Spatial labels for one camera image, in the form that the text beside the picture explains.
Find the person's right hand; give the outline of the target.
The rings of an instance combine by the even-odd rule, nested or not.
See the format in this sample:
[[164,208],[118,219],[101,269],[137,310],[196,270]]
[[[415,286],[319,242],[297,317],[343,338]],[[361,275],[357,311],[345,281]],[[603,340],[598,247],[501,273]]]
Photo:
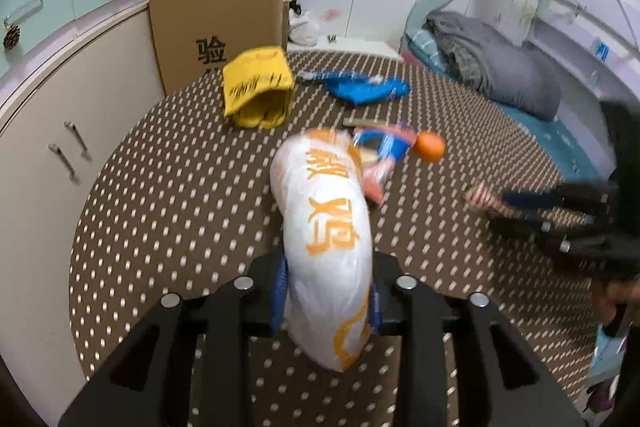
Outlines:
[[634,317],[631,324],[634,326],[639,325],[639,279],[626,282],[612,281],[610,283],[592,279],[590,291],[593,315],[599,323],[602,325],[612,323],[617,313],[616,306],[627,303],[629,308],[634,308]]

